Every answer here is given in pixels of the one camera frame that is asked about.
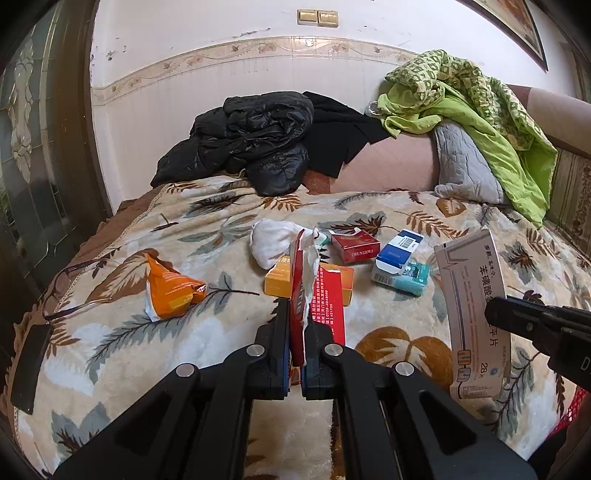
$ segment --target floral wallpaper border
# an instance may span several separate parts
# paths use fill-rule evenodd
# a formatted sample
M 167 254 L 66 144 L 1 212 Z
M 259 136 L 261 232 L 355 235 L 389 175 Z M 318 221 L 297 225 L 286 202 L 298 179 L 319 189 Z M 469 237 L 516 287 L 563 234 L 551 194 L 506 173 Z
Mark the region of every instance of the floral wallpaper border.
M 416 54 L 403 48 L 333 37 L 268 37 L 189 51 L 164 59 L 107 85 L 92 88 L 93 105 L 106 105 L 135 90 L 181 73 L 216 64 L 261 57 L 336 57 L 402 65 Z

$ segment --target silver screw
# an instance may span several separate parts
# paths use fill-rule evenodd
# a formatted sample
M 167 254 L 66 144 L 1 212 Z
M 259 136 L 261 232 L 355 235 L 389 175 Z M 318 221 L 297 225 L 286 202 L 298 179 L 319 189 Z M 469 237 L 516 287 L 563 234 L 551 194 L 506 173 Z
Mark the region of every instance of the silver screw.
M 343 347 L 338 343 L 329 343 L 324 347 L 324 351 L 326 352 L 326 355 L 339 356 L 343 353 Z
M 414 372 L 414 367 L 408 362 L 400 362 L 396 364 L 394 369 L 398 375 L 403 375 L 405 377 L 412 375 Z
M 191 364 L 180 364 L 175 372 L 179 377 L 190 377 L 195 373 L 195 367 Z
M 261 356 L 263 353 L 265 353 L 265 347 L 259 345 L 258 343 L 253 343 L 252 345 L 248 346 L 246 353 L 248 353 L 250 356 Z

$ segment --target light switch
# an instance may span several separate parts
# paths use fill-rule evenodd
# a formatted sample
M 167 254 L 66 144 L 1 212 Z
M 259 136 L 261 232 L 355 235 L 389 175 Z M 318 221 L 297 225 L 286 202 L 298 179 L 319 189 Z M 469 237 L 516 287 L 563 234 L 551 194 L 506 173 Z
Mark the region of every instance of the light switch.
M 318 10 L 298 10 L 298 25 L 318 25 Z
M 338 27 L 339 14 L 333 11 L 318 10 L 318 25 L 321 27 Z

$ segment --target green fabric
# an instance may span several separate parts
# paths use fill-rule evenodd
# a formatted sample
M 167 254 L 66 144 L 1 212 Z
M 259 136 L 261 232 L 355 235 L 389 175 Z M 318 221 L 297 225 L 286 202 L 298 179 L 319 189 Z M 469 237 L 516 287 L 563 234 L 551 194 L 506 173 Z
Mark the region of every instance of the green fabric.
M 392 88 L 378 98 L 384 128 L 396 137 L 429 132 L 444 116 L 460 123 L 515 209 L 541 226 L 557 151 L 507 85 L 443 50 L 417 56 L 386 80 Z

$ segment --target wall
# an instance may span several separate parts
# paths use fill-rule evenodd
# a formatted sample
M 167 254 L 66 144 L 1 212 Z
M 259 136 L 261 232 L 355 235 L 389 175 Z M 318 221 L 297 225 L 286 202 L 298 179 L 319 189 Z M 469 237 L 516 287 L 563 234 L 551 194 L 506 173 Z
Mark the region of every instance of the wall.
M 113 209 L 145 193 L 158 159 L 187 138 L 197 114 L 226 97 L 312 90 L 362 111 L 383 88 L 384 75 L 408 60 L 402 49 L 443 48 L 505 83 L 573 96 L 564 39 L 530 7 L 548 72 L 457 0 L 101 0 L 92 45 L 93 121 Z M 335 9 L 339 28 L 297 25 L 297 8 Z

